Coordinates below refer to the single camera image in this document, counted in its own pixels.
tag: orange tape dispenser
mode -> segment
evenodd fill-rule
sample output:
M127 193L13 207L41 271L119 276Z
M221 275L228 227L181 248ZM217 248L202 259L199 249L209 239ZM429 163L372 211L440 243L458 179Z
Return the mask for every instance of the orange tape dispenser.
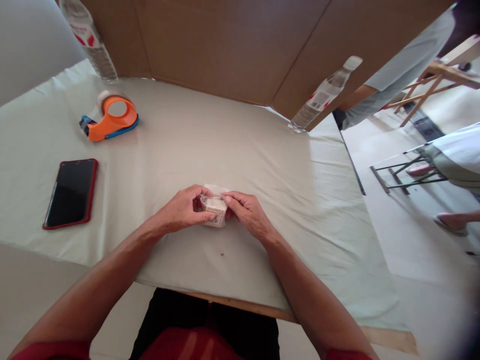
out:
M110 106L118 102L125 104L124 114L120 116L110 114ZM96 122L84 115L79 123L90 141L99 142L114 138L133 130L139 124L140 118L134 104L119 92L102 91L97 97L97 104L103 119Z

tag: brown cardboard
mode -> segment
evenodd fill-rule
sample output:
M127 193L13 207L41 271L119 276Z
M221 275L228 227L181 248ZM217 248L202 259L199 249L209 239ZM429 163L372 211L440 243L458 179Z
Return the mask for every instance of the brown cardboard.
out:
M328 2L133 0L155 79L264 106Z
M81 0L95 23L118 76L151 78L132 0Z
M344 91L307 128L313 129L453 2L333 0L270 106L291 119L320 83L349 56L363 58Z
M292 118L350 55L364 59L326 111L454 0L82 0L120 76L271 105Z

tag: small box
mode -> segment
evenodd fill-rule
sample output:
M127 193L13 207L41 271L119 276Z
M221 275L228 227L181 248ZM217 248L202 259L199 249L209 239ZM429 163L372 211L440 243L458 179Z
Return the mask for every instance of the small box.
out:
M200 197L201 211L211 212L216 214L216 218L212 221L206 222L204 225L223 228L225 226L225 215L228 206L225 203L225 198L222 195Z

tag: phone screen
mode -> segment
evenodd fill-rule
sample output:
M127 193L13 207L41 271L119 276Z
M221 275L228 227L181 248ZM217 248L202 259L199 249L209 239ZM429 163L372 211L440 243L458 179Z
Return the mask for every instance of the phone screen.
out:
M95 160L66 161L60 164L53 188L46 228L81 222L89 209L93 191Z

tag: plastic water bottle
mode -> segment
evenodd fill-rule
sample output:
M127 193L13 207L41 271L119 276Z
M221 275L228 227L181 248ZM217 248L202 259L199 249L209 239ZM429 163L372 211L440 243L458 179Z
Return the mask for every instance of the plastic water bottle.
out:
M60 0L60 9L96 73L106 83L116 83L117 71L100 39L89 10L80 0Z
M358 68L362 61L358 56L350 56L340 70L323 80L290 121L289 130L294 134L306 131L305 128L342 92L350 73Z

